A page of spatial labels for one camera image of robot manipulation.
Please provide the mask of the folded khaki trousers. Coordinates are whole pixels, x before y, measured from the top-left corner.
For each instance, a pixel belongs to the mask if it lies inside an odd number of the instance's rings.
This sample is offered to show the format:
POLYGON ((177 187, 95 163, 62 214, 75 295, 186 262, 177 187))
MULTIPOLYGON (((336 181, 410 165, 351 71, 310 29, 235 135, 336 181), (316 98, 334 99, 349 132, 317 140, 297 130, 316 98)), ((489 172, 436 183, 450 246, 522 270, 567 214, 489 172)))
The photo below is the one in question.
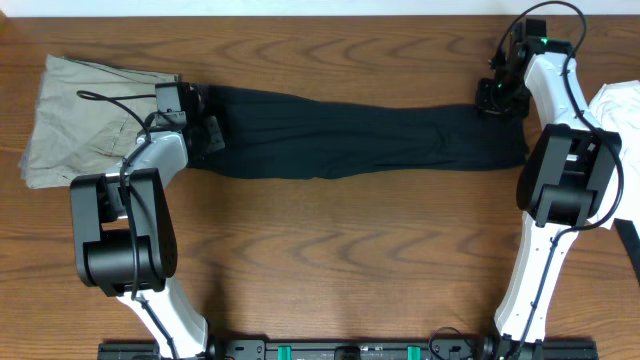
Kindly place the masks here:
POLYGON ((133 116, 108 102, 82 99, 78 91, 116 97, 145 118, 157 109, 149 97, 155 86, 178 78, 48 56, 34 130, 20 161, 21 178, 31 189, 67 186, 77 176, 110 168, 134 146, 141 127, 133 116))

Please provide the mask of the black and white garment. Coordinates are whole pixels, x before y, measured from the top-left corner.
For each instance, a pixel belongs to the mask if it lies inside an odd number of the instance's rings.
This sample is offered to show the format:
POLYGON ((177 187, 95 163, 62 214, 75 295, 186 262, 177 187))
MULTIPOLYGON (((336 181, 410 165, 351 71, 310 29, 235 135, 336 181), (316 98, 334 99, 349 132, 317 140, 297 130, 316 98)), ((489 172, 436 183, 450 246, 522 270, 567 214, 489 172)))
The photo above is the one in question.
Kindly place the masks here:
POLYGON ((639 278, 639 81, 605 84, 591 100, 589 111, 600 128, 621 138, 623 192, 603 227, 616 229, 639 278))

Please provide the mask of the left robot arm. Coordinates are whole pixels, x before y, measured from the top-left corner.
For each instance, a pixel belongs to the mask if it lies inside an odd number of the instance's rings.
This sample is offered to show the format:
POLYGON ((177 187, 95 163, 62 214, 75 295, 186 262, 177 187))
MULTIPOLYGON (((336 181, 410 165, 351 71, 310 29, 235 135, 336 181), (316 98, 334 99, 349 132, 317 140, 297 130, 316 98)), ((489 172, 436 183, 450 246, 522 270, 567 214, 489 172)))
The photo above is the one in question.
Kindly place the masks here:
POLYGON ((81 281, 130 308, 152 345, 103 345, 101 359, 212 359, 209 324, 176 277, 177 240, 165 187, 192 155, 225 146, 213 116, 179 118, 140 133, 102 173, 70 185, 75 262, 81 281))

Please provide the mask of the black leggings red waistband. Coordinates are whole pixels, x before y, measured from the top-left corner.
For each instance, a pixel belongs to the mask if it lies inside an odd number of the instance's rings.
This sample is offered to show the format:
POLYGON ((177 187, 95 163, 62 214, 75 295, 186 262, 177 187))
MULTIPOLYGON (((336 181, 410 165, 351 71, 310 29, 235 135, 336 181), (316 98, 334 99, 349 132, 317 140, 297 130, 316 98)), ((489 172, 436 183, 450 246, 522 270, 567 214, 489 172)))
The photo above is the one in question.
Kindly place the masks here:
POLYGON ((468 104, 385 108, 210 86, 224 148, 189 165, 244 179, 338 179, 359 174, 518 167, 529 152, 523 121, 468 104))

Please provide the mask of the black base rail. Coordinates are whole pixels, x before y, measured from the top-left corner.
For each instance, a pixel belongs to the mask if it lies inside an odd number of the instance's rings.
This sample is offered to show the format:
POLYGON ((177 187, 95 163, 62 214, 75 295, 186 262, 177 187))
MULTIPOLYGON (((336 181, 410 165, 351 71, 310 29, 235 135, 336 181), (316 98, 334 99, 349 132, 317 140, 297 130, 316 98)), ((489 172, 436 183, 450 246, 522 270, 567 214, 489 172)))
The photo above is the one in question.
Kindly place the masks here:
MULTIPOLYGON (((224 360, 429 360, 508 359, 507 349, 496 349, 490 338, 437 338, 431 342, 265 342, 245 339, 218 343, 204 353, 180 359, 224 360)), ((160 354, 152 343, 103 343, 99 360, 173 359, 160 354)), ((593 341, 551 341, 523 348, 512 359, 597 360, 593 341)))

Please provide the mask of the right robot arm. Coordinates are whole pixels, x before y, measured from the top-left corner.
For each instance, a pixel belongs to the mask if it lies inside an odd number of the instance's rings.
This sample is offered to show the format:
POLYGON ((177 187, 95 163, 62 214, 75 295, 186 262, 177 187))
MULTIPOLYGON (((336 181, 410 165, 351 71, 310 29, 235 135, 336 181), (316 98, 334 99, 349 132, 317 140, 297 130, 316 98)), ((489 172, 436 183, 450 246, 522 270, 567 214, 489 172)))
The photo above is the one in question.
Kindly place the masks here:
POLYGON ((477 91, 483 111, 513 114, 533 101, 542 133, 520 174, 516 202, 522 237, 496 333, 475 349, 477 359, 595 359, 592 340, 546 339, 546 315, 566 254, 579 233, 602 225, 595 217, 611 177, 621 177, 622 141, 598 127, 576 76, 576 47, 545 35, 511 40, 491 61, 492 80, 477 91))

